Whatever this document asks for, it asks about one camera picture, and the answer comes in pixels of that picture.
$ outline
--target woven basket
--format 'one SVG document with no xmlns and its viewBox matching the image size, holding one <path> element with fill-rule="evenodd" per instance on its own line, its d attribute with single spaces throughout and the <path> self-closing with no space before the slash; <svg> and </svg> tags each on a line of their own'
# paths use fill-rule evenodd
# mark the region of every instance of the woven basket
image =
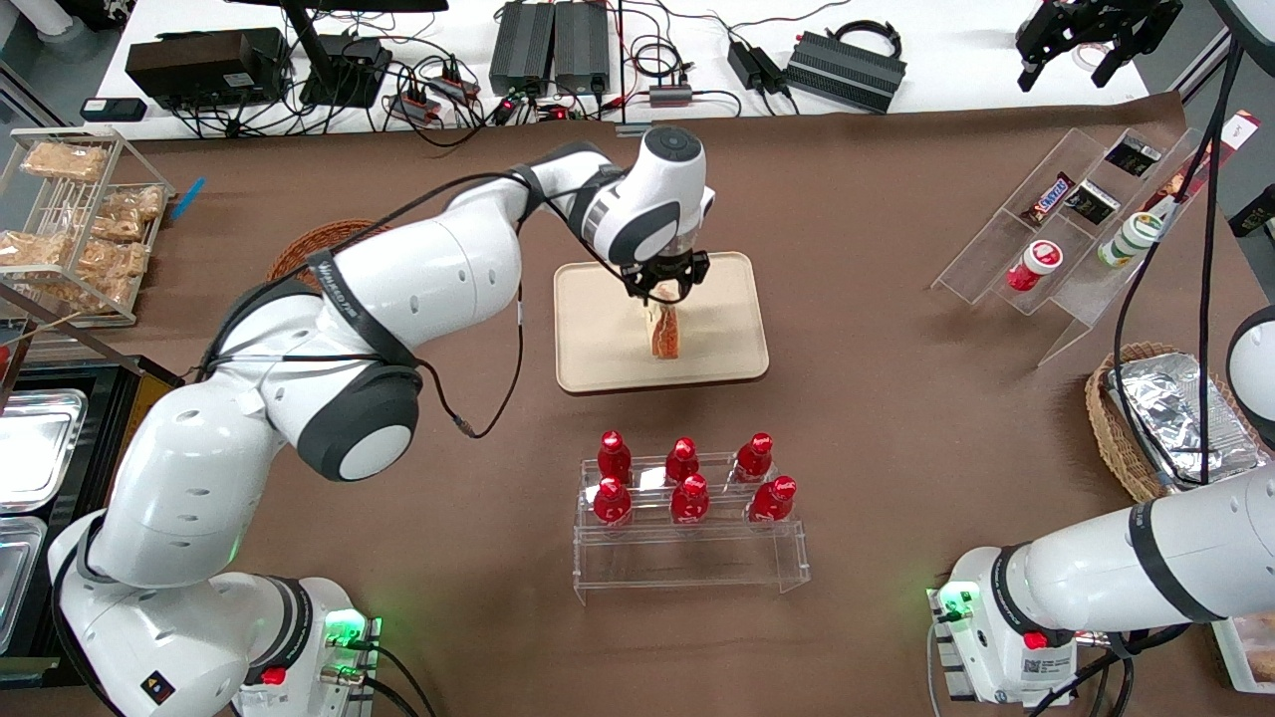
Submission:
<svg viewBox="0 0 1275 717">
<path fill-rule="evenodd" d="M 1121 361 L 1137 361 L 1139 358 L 1150 358 L 1174 351 L 1177 350 L 1167 343 L 1128 343 L 1121 348 Z M 1089 410 L 1089 425 L 1094 427 L 1094 438 L 1098 440 L 1098 453 L 1102 454 L 1103 462 L 1107 463 L 1107 467 L 1111 468 L 1119 485 L 1125 486 L 1125 490 L 1133 500 L 1144 503 L 1163 495 L 1163 487 L 1160 486 L 1160 481 L 1155 478 L 1155 468 L 1151 467 L 1151 463 L 1133 439 L 1132 432 L 1130 432 L 1119 406 L 1116 406 L 1107 395 L 1103 378 L 1114 365 L 1112 355 L 1108 353 L 1107 360 L 1085 381 L 1085 408 Z M 1223 398 L 1227 399 L 1230 410 L 1239 417 L 1241 424 L 1248 431 L 1253 443 L 1261 445 L 1257 432 L 1248 425 L 1248 421 L 1244 420 L 1243 413 L 1239 411 L 1239 406 L 1235 404 L 1235 397 L 1230 393 L 1230 387 L 1216 374 L 1210 373 L 1209 376 L 1213 379 L 1214 385 L 1218 387 Z"/>
<path fill-rule="evenodd" d="M 283 254 L 279 254 L 279 258 L 274 260 L 274 265 L 270 267 L 270 272 L 265 274 L 265 279 L 266 281 L 277 279 L 283 274 L 291 272 L 292 269 L 305 265 L 306 256 L 314 254 L 315 251 L 319 251 L 320 249 L 329 249 L 332 246 L 335 246 L 337 242 L 347 239 L 349 235 L 357 231 L 362 231 L 372 226 L 374 223 L 376 222 L 371 219 L 343 219 L 340 222 L 332 222 L 321 227 L 310 230 L 309 232 L 303 233 L 300 239 L 289 244 L 288 248 L 283 250 Z M 389 225 L 385 225 L 384 227 L 379 227 L 374 231 L 367 232 L 367 236 L 361 237 L 358 241 L 362 241 L 370 236 L 376 236 L 391 228 L 393 227 L 390 227 Z M 310 269 L 305 269 L 303 272 L 297 274 L 296 278 L 310 285 L 312 288 L 319 288 L 319 282 L 315 281 L 315 277 L 312 273 L 310 273 Z"/>
</svg>

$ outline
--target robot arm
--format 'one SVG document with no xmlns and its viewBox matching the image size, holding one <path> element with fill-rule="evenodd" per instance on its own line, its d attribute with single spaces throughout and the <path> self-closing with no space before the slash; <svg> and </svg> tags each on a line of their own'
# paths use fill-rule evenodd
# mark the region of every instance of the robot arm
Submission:
<svg viewBox="0 0 1275 717">
<path fill-rule="evenodd" d="M 1075 671 L 1079 632 L 1275 610 L 1275 464 L 1011 547 L 978 547 L 938 591 L 977 697 L 1031 706 Z M 1056 667 L 1042 672 L 1042 666 Z"/>
<path fill-rule="evenodd" d="M 208 380 L 150 410 L 110 508 L 48 550 L 57 607 L 110 699 L 129 717 L 210 716 L 232 698 L 245 717 L 339 714 L 348 680 L 324 675 L 349 654 L 333 640 L 368 635 L 344 592 L 319 578 L 218 575 L 275 453 L 291 443 L 334 481 L 403 455 L 422 387 L 412 351 L 509 305 L 521 281 L 516 227 L 538 208 L 639 274 L 688 267 L 713 198 L 704 159 L 676 128 L 648 131 L 627 172 L 570 145 L 437 217 L 312 256 L 321 293 L 284 282 L 237 302 Z"/>
</svg>

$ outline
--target red bottle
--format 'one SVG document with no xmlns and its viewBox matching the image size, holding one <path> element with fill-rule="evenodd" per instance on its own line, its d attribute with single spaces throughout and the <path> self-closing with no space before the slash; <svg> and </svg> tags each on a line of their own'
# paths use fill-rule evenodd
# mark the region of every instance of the red bottle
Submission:
<svg viewBox="0 0 1275 717">
<path fill-rule="evenodd" d="M 593 514 L 611 527 L 627 526 L 634 519 L 634 500 L 629 489 L 615 476 L 606 476 L 593 496 Z"/>
<path fill-rule="evenodd" d="M 676 489 L 668 505 L 673 522 L 678 524 L 699 523 L 709 512 L 709 484 L 704 476 L 691 473 Z"/>
<path fill-rule="evenodd" d="M 769 484 L 761 484 L 748 503 L 745 517 L 750 523 L 773 523 L 783 521 L 793 510 L 793 496 L 797 495 L 797 481 L 779 476 Z"/>
<path fill-rule="evenodd" d="M 770 455 L 770 449 L 774 445 L 775 441 L 770 439 L 770 434 L 754 435 L 734 454 L 734 469 L 731 471 L 731 482 L 760 484 L 766 477 L 766 473 L 770 472 L 771 463 L 774 463 Z"/>
<path fill-rule="evenodd" d="M 634 484 L 634 454 L 625 445 L 620 431 L 602 434 L 602 448 L 598 449 L 598 472 L 603 476 L 615 476 L 626 486 Z"/>
<path fill-rule="evenodd" d="M 691 473 L 700 472 L 700 454 L 695 450 L 695 441 L 688 438 L 680 438 L 673 444 L 673 450 L 668 452 L 664 461 L 664 485 L 677 486 Z"/>
</svg>

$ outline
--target power supply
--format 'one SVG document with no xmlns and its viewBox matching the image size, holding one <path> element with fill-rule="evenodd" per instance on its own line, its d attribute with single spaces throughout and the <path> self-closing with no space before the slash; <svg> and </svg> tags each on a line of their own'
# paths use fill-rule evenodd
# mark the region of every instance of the power supply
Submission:
<svg viewBox="0 0 1275 717">
<path fill-rule="evenodd" d="M 602 3 L 553 4 L 553 80 L 560 91 L 611 91 L 611 43 Z"/>
<path fill-rule="evenodd" d="M 553 61 L 553 5 L 505 3 L 496 50 L 491 56 L 491 89 L 499 94 L 548 94 Z"/>
</svg>

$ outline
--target brown table surface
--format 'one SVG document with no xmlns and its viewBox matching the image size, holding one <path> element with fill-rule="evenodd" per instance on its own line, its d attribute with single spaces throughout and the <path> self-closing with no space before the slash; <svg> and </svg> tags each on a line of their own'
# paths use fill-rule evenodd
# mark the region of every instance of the brown table surface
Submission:
<svg viewBox="0 0 1275 717">
<path fill-rule="evenodd" d="M 465 439 L 426 390 L 411 452 L 374 480 L 328 482 L 286 449 L 232 568 L 339 582 L 385 617 L 386 647 L 449 717 L 928 714 L 924 588 L 972 547 L 1030 540 L 1128 498 L 1098 457 L 1082 399 L 1114 316 L 1034 370 L 1065 316 L 1025 318 L 994 300 L 972 309 L 927 287 L 1067 128 L 1109 142 L 1126 125 L 1164 138 L 1184 122 L 1170 96 L 1105 108 L 687 122 L 718 193 L 701 245 L 743 251 L 756 270 L 770 344 L 762 380 L 564 394 L 552 277 L 583 251 L 539 214 L 523 239 L 527 364 L 496 432 Z M 157 240 L 138 325 L 103 336 L 185 370 L 231 300 L 306 230 L 375 218 L 448 179 L 579 138 L 622 165 L 638 152 L 611 125 L 585 122 L 484 131 L 441 159 L 409 134 L 145 144 L 177 186 L 208 184 Z M 1164 246 L 1127 339 L 1195 344 L 1202 217 L 1198 202 Z M 1233 328 L 1265 305 L 1220 231 L 1219 366 Z M 418 351 L 474 422 L 505 390 L 513 328 L 510 310 Z M 581 607 L 571 592 L 578 464 L 612 427 L 640 454 L 682 434 L 704 450 L 733 450 L 771 431 L 776 459 L 801 482 L 813 579 L 787 596 L 621 591 Z M 1269 699 L 1221 686 L 1205 633 L 1139 658 L 1131 717 L 1271 713 Z M 91 704 L 83 689 L 0 694 L 8 714 L 106 713 Z"/>
</svg>

